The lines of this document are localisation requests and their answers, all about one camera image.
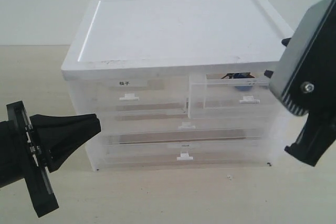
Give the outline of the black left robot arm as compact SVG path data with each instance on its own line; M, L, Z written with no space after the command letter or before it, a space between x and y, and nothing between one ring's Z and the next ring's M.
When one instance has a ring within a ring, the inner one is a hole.
M23 179L38 217L58 209L48 173L57 171L101 132L96 114L28 116L23 101L7 104L1 122L1 187Z

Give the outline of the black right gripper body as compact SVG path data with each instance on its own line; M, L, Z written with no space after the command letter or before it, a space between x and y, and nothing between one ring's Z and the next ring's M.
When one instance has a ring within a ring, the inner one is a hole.
M309 112L296 141L285 152L309 166L315 167L335 141L335 112Z

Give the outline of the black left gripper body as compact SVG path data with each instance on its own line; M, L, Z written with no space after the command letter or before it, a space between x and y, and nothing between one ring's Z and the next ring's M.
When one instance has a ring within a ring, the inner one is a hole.
M26 183L33 208L40 218L59 208L40 150L33 141L33 126L22 101L6 106L5 185L21 179Z

